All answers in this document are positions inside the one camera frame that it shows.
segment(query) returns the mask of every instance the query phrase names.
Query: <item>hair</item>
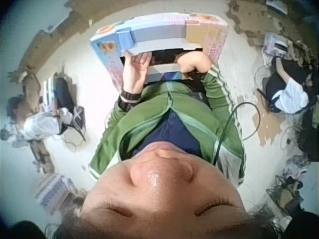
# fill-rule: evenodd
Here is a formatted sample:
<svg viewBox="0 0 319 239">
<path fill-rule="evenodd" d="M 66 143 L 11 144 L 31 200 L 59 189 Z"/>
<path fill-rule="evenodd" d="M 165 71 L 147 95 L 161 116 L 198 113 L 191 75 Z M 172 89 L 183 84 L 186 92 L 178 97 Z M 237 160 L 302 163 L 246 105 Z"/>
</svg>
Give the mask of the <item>hair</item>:
<svg viewBox="0 0 319 239">
<path fill-rule="evenodd" d="M 7 138 L 5 138 L 5 134 L 8 134 L 8 133 L 9 133 L 8 130 L 6 130 L 5 128 L 2 128 L 0 130 L 0 138 L 1 138 L 1 140 L 7 140 Z"/>
<path fill-rule="evenodd" d="M 12 120 L 16 121 L 16 115 L 14 110 L 18 109 L 19 104 L 23 102 L 25 99 L 22 96 L 14 96 L 8 100 L 6 105 L 6 115 Z"/>
<path fill-rule="evenodd" d="M 206 232 L 185 232 L 183 238 L 212 239 L 212 238 L 236 238 L 236 239 L 279 239 L 282 231 L 275 226 L 273 218 L 264 214 L 251 215 L 241 224 L 226 228 L 220 232 L 208 230 Z M 121 232 L 102 231 L 89 221 L 68 213 L 62 223 L 54 232 L 53 239 L 113 239 L 113 238 L 136 238 L 124 235 Z"/>
</svg>

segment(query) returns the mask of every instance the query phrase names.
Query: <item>white sleeve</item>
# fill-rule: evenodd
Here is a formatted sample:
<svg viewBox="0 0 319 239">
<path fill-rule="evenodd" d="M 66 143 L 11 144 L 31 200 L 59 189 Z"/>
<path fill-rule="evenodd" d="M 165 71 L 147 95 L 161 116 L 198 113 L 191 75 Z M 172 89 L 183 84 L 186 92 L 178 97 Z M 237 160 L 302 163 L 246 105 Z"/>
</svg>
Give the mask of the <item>white sleeve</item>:
<svg viewBox="0 0 319 239">
<path fill-rule="evenodd" d="M 300 99 L 301 95 L 304 93 L 303 87 L 291 77 L 289 78 L 286 88 L 283 91 L 290 97 L 297 99 Z"/>
<path fill-rule="evenodd" d="M 52 115 L 45 115 L 45 117 L 38 118 L 37 122 L 37 128 L 45 132 L 47 134 L 58 134 L 61 131 L 61 122 L 58 117 L 53 117 Z"/>
<path fill-rule="evenodd" d="M 293 114 L 305 107 L 308 102 L 308 96 L 303 87 L 290 78 L 275 105 L 284 112 Z"/>
</svg>

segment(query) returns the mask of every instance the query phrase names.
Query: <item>finger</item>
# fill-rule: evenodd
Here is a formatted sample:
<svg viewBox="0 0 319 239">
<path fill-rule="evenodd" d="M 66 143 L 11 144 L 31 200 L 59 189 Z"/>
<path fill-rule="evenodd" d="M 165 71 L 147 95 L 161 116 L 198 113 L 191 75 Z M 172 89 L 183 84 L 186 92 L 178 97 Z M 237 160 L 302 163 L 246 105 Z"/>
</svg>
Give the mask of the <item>finger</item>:
<svg viewBox="0 0 319 239">
<path fill-rule="evenodd" d="M 144 63 L 144 65 L 146 67 L 148 67 L 150 65 L 151 59 L 152 59 L 152 52 L 150 51 L 150 52 L 147 53 L 146 60 L 145 60 L 145 63 Z"/>
<path fill-rule="evenodd" d="M 130 64 L 132 62 L 132 56 L 127 50 L 124 51 L 124 57 L 125 63 Z"/>
<path fill-rule="evenodd" d="M 145 64 L 147 56 L 148 56 L 148 52 L 144 52 L 144 53 L 142 54 L 142 57 L 141 57 L 141 60 L 140 60 L 140 63 L 141 63 L 142 65 Z"/>
<path fill-rule="evenodd" d="M 143 54 L 143 53 L 140 53 L 139 55 L 137 55 L 134 62 L 140 63 L 142 54 Z"/>
</svg>

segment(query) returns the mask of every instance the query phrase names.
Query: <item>hand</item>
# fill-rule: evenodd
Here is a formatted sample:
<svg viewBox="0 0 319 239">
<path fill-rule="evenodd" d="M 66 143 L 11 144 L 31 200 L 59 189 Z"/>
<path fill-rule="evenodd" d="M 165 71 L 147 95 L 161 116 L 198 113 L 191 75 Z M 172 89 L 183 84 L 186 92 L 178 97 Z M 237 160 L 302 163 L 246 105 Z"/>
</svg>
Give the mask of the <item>hand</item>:
<svg viewBox="0 0 319 239">
<path fill-rule="evenodd" d="M 131 56 L 129 52 L 125 51 L 124 56 L 123 90 L 130 94 L 140 94 L 148 74 L 152 52 Z"/>
</svg>

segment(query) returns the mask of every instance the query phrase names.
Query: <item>zipper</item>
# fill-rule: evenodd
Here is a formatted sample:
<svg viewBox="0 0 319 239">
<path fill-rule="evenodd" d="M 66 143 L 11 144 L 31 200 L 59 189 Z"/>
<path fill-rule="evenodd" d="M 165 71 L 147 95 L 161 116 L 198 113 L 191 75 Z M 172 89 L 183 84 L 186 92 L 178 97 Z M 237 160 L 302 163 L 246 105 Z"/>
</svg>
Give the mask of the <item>zipper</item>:
<svg viewBox="0 0 319 239">
<path fill-rule="evenodd" d="M 147 122 L 141 122 L 140 124 L 138 124 L 137 126 L 131 129 L 129 129 L 123 136 L 122 138 L 120 139 L 120 142 L 122 142 L 123 138 L 127 135 L 133 135 L 135 134 L 136 132 L 140 131 L 141 128 L 144 128 L 144 127 L 147 127 L 149 125 L 152 125 L 154 122 L 157 121 L 158 118 L 161 118 L 167 111 L 168 109 L 172 106 L 172 97 L 170 95 L 170 93 L 168 92 L 168 99 L 167 99 L 167 107 L 166 109 L 158 116 L 155 116 L 151 119 L 149 119 Z M 121 156 L 120 156 L 120 152 L 119 152 L 119 161 L 122 162 L 122 159 L 121 159 Z"/>
</svg>

